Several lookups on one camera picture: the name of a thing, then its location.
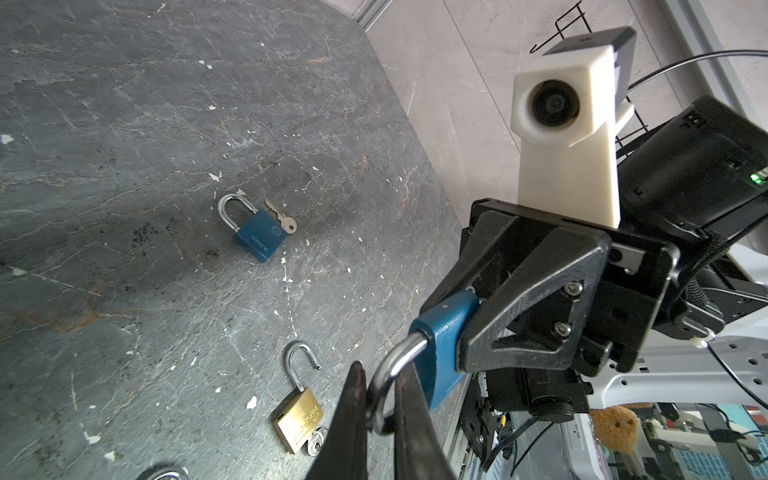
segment padlock shackle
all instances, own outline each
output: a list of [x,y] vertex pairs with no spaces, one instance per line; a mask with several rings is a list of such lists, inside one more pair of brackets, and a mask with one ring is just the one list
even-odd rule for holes
[[237,223],[234,223],[229,215],[227,215],[227,212],[224,210],[224,207],[227,205],[227,202],[230,200],[237,200],[243,205],[245,205],[245,208],[250,210],[252,214],[256,214],[259,210],[253,206],[251,202],[248,201],[245,197],[242,197],[238,194],[226,194],[223,197],[219,199],[219,217],[221,217],[221,220],[224,221],[224,223],[227,224],[229,228],[232,230],[235,230],[235,233],[240,231],[240,227],[237,226]]
[[395,345],[379,364],[368,385],[368,428],[377,435],[392,433],[392,414],[384,415],[384,400],[400,372],[427,348],[427,335],[418,331]]
[[306,355],[310,358],[310,361],[314,365],[315,370],[320,370],[322,367],[320,367],[320,362],[309,345],[301,340],[297,340],[296,342],[291,343],[290,347],[288,347],[288,350],[286,350],[286,355],[283,358],[283,361],[285,362],[286,372],[288,372],[288,376],[290,377],[291,382],[293,382],[296,388],[299,389],[299,392],[303,392],[305,390],[304,384],[301,383],[301,379],[299,379],[299,376],[296,374],[296,370],[293,368],[293,354],[299,349],[306,352]]

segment brass padlock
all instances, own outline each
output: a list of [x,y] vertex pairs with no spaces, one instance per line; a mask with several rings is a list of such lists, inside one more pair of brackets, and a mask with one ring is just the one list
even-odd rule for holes
[[304,350],[312,360],[315,369],[320,370],[320,363],[317,361],[315,353],[306,343],[295,342],[286,351],[284,359],[286,371],[300,393],[288,403],[283,413],[275,420],[274,425],[277,434],[291,453],[296,453],[301,449],[323,418],[323,409],[312,394],[312,390],[304,388],[304,384],[301,383],[299,376],[293,369],[293,354],[298,349]]

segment white paint chip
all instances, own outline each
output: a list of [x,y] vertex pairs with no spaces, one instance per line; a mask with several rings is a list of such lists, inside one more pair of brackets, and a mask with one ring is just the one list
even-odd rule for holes
[[101,440],[101,435],[89,435],[88,432],[83,432],[83,435],[85,435],[85,439],[88,440],[89,445],[98,443],[98,441]]

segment yellow object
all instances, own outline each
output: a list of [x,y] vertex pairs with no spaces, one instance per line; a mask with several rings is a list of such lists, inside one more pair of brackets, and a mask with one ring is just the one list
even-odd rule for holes
[[611,450],[632,453],[640,426],[640,419],[633,411],[627,407],[613,406],[591,410],[589,416],[594,424],[594,436],[600,443]]
[[288,403],[274,425],[286,448],[296,453],[310,439],[322,418],[323,409],[312,390],[305,389]]

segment gold padlock body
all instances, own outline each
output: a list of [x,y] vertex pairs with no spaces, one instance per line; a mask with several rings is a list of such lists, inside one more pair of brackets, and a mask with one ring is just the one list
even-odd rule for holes
[[305,389],[288,403],[274,425],[286,448],[296,453],[310,439],[322,418],[323,409],[312,390]]

